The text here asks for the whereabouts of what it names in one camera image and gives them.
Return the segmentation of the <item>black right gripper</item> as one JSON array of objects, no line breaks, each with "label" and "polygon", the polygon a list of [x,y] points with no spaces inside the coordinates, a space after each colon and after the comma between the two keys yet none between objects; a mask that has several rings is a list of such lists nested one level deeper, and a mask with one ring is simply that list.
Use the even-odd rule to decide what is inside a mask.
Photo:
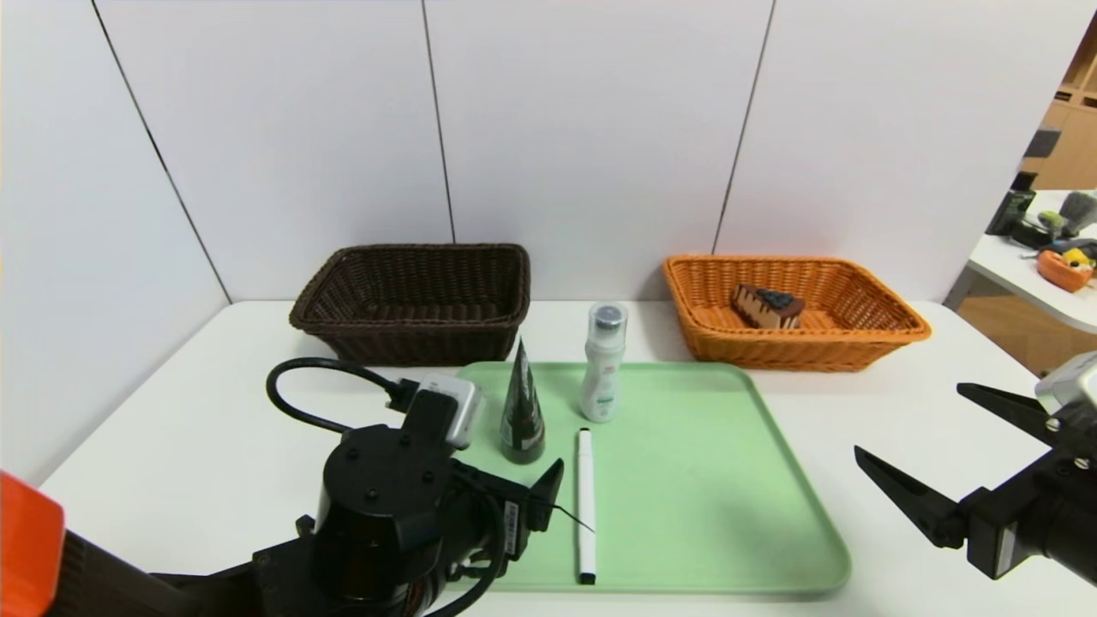
[{"label": "black right gripper", "polygon": [[1094,422],[1052,418],[1037,399],[982,384],[959,383],[955,393],[1045,444],[1047,453],[999,487],[976,489],[961,511],[862,446],[853,446],[855,464],[929,543],[960,549],[968,540],[968,562],[987,577],[1043,557],[1094,584]]}]

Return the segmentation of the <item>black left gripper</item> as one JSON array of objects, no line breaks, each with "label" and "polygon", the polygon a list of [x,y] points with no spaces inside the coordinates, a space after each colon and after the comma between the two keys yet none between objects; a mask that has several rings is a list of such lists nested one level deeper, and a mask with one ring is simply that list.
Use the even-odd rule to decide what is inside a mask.
[{"label": "black left gripper", "polygon": [[556,508],[565,462],[556,459],[529,487],[525,503],[518,496],[525,487],[467,487],[455,482],[441,497],[442,577],[482,577],[491,563],[496,543],[504,547],[497,577],[524,554],[532,531],[548,530]]}]

